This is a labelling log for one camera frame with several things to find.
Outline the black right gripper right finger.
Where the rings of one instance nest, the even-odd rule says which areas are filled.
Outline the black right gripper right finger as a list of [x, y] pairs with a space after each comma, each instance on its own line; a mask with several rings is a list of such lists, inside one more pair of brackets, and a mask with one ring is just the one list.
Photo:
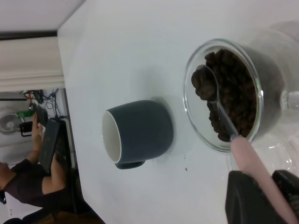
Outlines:
[[299, 211], [299, 178], [287, 170], [276, 170], [272, 179], [293, 211]]

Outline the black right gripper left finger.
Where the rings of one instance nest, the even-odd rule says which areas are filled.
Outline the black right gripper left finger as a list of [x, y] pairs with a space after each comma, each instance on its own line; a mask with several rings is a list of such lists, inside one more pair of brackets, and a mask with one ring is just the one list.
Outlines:
[[241, 171], [228, 174], [225, 211], [229, 224], [283, 224], [257, 182]]

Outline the person's bare hand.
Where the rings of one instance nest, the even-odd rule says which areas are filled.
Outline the person's bare hand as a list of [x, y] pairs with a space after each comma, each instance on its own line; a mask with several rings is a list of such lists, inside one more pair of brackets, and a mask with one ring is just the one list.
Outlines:
[[35, 113], [33, 116], [33, 123], [32, 123], [32, 139], [35, 140], [38, 137], [41, 137], [43, 126], [38, 124], [38, 117]]

